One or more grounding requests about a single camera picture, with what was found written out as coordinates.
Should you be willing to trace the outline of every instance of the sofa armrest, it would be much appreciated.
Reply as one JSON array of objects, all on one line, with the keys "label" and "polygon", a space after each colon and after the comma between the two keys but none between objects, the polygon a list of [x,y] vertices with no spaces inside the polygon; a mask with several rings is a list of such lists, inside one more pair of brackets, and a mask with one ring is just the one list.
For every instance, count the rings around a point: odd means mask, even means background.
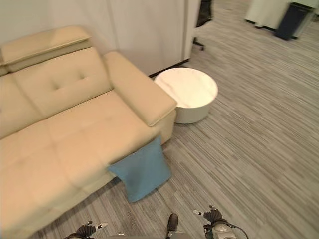
[{"label": "sofa armrest", "polygon": [[175,109],[177,102],[120,53],[109,52],[103,60],[115,91],[147,126]]}]

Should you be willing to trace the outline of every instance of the floor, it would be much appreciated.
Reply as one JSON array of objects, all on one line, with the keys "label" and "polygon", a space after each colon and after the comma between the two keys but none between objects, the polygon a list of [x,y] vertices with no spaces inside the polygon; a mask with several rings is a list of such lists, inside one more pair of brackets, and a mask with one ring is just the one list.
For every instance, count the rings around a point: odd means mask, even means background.
[{"label": "floor", "polygon": [[[117,232],[163,236],[171,212],[179,230],[204,238],[193,209],[216,205],[254,239],[319,238],[319,22],[283,41],[243,20],[249,0],[216,0],[214,21],[198,29],[188,67],[214,78],[209,116],[176,124],[163,146],[173,176],[129,204],[113,180],[32,239],[57,239],[92,219]],[[239,231],[238,238],[244,238]]]}]

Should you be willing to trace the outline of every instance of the sofa seat cushion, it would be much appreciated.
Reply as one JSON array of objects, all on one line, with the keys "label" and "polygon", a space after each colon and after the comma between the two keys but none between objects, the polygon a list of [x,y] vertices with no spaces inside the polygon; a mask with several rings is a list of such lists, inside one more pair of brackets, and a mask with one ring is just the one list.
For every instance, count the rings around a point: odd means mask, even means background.
[{"label": "sofa seat cushion", "polygon": [[0,141],[1,223],[37,220],[154,138],[112,90]]}]

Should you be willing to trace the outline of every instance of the marble tabletop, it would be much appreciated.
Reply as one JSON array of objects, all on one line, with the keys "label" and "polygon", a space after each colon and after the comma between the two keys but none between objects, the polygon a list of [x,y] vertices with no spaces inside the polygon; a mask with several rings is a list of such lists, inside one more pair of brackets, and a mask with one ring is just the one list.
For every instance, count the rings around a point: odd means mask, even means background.
[{"label": "marble tabletop", "polygon": [[172,68],[155,78],[155,83],[177,101],[178,107],[196,108],[212,102],[218,93],[216,82],[204,72]]}]

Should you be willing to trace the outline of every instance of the cable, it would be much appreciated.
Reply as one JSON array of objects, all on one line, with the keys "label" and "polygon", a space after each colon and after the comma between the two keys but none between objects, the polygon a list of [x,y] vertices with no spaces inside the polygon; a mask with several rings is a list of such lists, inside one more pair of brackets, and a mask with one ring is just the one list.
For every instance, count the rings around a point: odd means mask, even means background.
[{"label": "cable", "polygon": [[231,223],[228,223],[228,225],[229,225],[231,228],[238,228],[238,229],[240,229],[240,230],[245,234],[246,238],[249,239],[249,237],[248,237],[247,233],[244,231],[244,229],[242,229],[242,228],[240,228],[240,227],[238,227],[238,226],[236,226],[236,225],[234,225],[234,224],[231,224]]}]

